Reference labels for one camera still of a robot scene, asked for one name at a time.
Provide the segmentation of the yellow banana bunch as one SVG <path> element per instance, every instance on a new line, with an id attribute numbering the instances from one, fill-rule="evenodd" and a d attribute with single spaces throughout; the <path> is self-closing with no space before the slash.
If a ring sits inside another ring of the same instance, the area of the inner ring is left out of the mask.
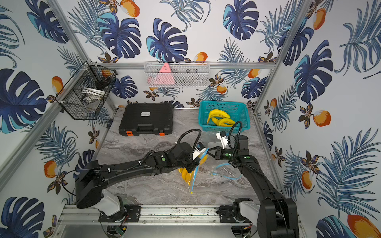
<path id="1" fill-rule="evenodd" d="M 218 110 L 218 109 L 215 109 L 215 110 L 212 110 L 209 112 L 208 114 L 208 119 L 207 119 L 207 123 L 209 124 L 209 121 L 211 118 L 213 117 L 219 117 L 219 118 L 231 118 L 229 114 L 227 114 L 226 112 L 222 111 L 222 110 Z"/>
<path id="2" fill-rule="evenodd" d="M 194 184 L 194 180 L 196 178 L 196 173 L 199 169 L 199 167 L 205 163 L 205 161 L 208 159 L 208 155 L 203 155 L 200 158 L 200 164 L 199 166 L 192 172 L 188 173 L 186 169 L 180 168 L 178 169 L 178 172 L 181 174 L 182 179 L 186 182 L 188 186 L 192 186 Z"/>

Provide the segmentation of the clear zip-top bag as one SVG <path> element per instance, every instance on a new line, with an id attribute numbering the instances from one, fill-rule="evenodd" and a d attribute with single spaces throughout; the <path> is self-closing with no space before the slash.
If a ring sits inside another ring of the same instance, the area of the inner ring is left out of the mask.
<path id="1" fill-rule="evenodd" d="M 208 155 L 215 160 L 226 161 L 226 163 L 218 165 L 211 173 L 212 176 L 222 176 L 230 180 L 238 180 L 243 174 L 243 168 L 255 171 L 258 161 L 255 156 L 250 155 L 248 137 L 237 134 L 236 136 L 227 135 L 225 132 L 216 134 L 221 145 L 212 147 L 208 150 Z M 230 177 L 223 175 L 219 171 L 226 167 L 239 169 L 241 175 L 238 177 Z"/>
<path id="2" fill-rule="evenodd" d="M 196 155 L 198 156 L 195 158 L 195 161 L 199 161 L 199 164 L 196 166 L 196 168 L 189 173 L 185 168 L 178 169 L 179 173 L 181 174 L 182 179 L 186 182 L 186 185 L 189 187 L 189 191 L 191 194 L 193 194 L 194 190 L 194 184 L 197 177 L 197 173 L 199 171 L 199 167 L 205 163 L 205 161 L 208 159 L 208 148 L 204 148 L 202 151 L 196 150 Z"/>

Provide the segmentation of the single yellow banana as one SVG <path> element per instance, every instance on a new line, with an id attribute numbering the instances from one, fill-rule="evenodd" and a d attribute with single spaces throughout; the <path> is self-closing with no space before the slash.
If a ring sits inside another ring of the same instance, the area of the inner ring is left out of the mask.
<path id="1" fill-rule="evenodd" d="M 216 124 L 220 127 L 232 127 L 236 122 L 230 118 L 223 118 L 216 121 Z"/>

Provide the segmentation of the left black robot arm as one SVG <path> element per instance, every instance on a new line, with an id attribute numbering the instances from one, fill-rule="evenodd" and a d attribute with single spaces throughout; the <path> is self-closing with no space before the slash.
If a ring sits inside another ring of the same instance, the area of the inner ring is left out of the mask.
<path id="1" fill-rule="evenodd" d="M 194 156 L 201 137 L 200 129 L 191 129 L 180 136 L 173 147 L 164 151 L 150 150 L 138 160 L 101 165 L 89 162 L 75 179 L 76 207 L 96 208 L 108 217 L 126 212 L 121 198 L 108 192 L 108 187 L 126 180 L 170 173 L 185 169 L 191 173 L 198 165 Z"/>

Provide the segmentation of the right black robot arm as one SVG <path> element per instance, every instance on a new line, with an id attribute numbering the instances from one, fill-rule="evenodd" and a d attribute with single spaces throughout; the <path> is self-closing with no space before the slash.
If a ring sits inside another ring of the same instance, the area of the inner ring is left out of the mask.
<path id="1" fill-rule="evenodd" d="M 221 205 L 216 213 L 221 223 L 250 223 L 251 238 L 298 238 L 299 222 L 295 201 L 285 198 L 262 171 L 255 156 L 250 154 L 248 138 L 240 132 L 234 135 L 232 131 L 218 132 L 220 145 L 213 147 L 212 157 L 225 160 L 229 165 L 239 170 L 245 177 L 255 194 L 259 204 L 249 198 L 237 198 L 232 205 Z"/>

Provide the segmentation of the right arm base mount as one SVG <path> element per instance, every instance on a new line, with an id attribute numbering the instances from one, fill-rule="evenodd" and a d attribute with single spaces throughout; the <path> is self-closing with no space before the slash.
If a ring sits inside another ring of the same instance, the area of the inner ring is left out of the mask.
<path id="1" fill-rule="evenodd" d="M 249 219 L 244 217 L 240 213 L 240 203 L 244 201 L 253 201 L 250 198 L 237 198 L 234 200 L 232 205 L 220 205 L 216 210 L 216 214 L 219 215 L 221 223 L 246 223 L 250 222 Z"/>

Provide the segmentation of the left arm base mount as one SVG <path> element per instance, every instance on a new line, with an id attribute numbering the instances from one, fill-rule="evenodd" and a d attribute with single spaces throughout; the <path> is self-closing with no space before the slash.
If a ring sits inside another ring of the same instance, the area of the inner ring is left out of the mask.
<path id="1" fill-rule="evenodd" d="M 122 198 L 120 196 L 117 196 L 117 198 L 121 206 L 120 210 L 110 216 L 107 216 L 103 211 L 101 211 L 98 221 L 100 223 L 137 223 L 140 218 L 141 206 L 130 204 L 124 205 Z"/>

